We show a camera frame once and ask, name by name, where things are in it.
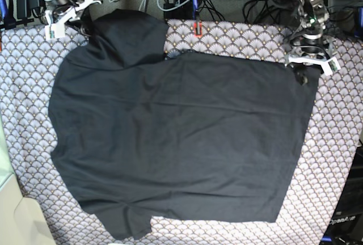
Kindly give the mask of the black power adapter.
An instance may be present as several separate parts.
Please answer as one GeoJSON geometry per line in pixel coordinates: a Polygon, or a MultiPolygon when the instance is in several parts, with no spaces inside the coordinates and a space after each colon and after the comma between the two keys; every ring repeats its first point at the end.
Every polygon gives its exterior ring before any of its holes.
{"type": "Polygon", "coordinates": [[[16,15],[19,20],[30,18],[32,10],[39,8],[39,0],[16,0],[16,15]]]}

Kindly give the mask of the beige plastic bin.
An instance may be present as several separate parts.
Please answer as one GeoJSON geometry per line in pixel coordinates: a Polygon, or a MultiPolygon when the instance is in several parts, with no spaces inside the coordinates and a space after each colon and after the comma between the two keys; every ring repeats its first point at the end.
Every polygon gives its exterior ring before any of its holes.
{"type": "Polygon", "coordinates": [[[1,244],[55,244],[40,205],[20,190],[1,129],[1,244]]]}

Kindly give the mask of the red table clamp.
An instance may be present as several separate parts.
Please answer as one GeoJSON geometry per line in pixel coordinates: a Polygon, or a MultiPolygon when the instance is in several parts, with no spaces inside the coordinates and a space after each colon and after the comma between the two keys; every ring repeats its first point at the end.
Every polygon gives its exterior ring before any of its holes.
{"type": "Polygon", "coordinates": [[[198,38],[202,37],[202,23],[200,21],[195,21],[193,25],[194,35],[198,38]]]}

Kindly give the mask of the fan-patterned table cloth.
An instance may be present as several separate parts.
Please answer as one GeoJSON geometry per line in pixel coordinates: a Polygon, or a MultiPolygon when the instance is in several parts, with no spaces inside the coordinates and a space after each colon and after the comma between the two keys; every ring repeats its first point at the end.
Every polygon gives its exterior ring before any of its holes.
{"type": "MultiPolygon", "coordinates": [[[[281,26],[169,21],[164,51],[195,50],[220,56],[281,62],[281,26]]],[[[10,163],[24,197],[40,205],[57,244],[108,244],[101,222],[81,210],[55,169],[56,134],[48,119],[54,76],[63,58],[86,39],[69,29],[47,41],[41,26],[1,36],[1,117],[10,163]]],[[[362,42],[337,38],[341,69],[321,77],[302,154],[275,223],[178,221],[155,217],[139,244],[320,244],[344,189],[362,131],[362,42]]]]}

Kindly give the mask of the blue clamp right edge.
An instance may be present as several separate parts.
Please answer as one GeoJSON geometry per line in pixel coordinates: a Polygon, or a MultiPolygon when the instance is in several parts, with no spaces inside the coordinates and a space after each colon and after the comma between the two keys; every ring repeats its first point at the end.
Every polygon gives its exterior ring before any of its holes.
{"type": "Polygon", "coordinates": [[[363,38],[363,8],[360,7],[357,9],[357,14],[354,19],[354,35],[359,39],[363,38]]]}

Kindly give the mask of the dark grey T-shirt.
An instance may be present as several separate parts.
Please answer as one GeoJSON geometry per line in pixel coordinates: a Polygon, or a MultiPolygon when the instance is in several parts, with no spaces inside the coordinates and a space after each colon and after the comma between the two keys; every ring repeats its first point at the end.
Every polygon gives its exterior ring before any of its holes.
{"type": "Polygon", "coordinates": [[[94,23],[56,75],[52,161],[81,208],[116,239],[153,216],[274,222],[301,154],[320,71],[184,52],[132,10],[94,23]]]}

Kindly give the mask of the blue clamp edge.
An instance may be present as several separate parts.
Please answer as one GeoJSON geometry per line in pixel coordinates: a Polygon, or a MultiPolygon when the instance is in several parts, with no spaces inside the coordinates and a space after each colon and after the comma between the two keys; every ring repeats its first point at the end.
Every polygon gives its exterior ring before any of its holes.
{"type": "Polygon", "coordinates": [[[354,19],[354,35],[359,39],[363,38],[363,8],[360,7],[357,9],[357,14],[354,19]]]}
{"type": "Polygon", "coordinates": [[[0,8],[1,8],[1,18],[4,21],[8,13],[6,0],[0,0],[0,8]]]}

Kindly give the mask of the black OpenArm case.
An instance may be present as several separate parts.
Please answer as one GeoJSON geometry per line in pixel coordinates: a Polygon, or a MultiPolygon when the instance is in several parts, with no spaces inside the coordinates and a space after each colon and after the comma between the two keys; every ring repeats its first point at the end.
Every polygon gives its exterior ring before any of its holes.
{"type": "Polygon", "coordinates": [[[362,146],[320,244],[362,244],[362,146]]]}

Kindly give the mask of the blue clamp left edge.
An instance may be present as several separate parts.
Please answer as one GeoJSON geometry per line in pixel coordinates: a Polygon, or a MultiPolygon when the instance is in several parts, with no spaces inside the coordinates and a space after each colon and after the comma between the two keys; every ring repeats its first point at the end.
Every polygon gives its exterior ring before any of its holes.
{"type": "Polygon", "coordinates": [[[6,0],[0,0],[0,8],[1,8],[1,18],[4,21],[8,13],[6,0]]]}

